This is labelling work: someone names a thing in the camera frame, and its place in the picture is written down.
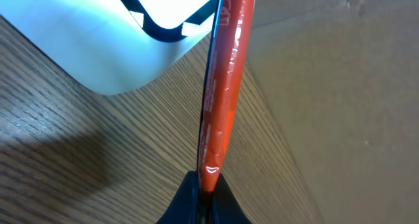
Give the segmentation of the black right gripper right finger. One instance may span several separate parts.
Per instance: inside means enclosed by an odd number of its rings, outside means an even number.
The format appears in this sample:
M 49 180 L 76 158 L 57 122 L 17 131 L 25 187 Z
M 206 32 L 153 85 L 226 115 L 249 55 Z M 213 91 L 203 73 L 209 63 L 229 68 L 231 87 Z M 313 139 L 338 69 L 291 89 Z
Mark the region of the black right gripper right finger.
M 212 193 L 211 219 L 213 224 L 251 224 L 223 174 L 219 175 Z

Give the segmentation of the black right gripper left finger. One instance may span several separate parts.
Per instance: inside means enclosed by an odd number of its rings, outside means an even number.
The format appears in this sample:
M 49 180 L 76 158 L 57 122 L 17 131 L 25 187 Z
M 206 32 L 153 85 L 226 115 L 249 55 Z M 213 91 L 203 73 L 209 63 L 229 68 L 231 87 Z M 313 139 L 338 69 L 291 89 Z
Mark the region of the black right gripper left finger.
M 187 172 L 167 210 L 156 224 L 196 224 L 198 174 Z

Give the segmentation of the red stick sachet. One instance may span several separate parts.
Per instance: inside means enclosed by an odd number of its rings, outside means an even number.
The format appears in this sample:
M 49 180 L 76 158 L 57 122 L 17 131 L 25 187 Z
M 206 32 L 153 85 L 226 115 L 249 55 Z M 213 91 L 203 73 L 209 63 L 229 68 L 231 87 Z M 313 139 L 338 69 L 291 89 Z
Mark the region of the red stick sachet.
M 246 62 L 255 0 L 218 0 L 204 78 L 199 188 L 214 190 L 226 157 Z

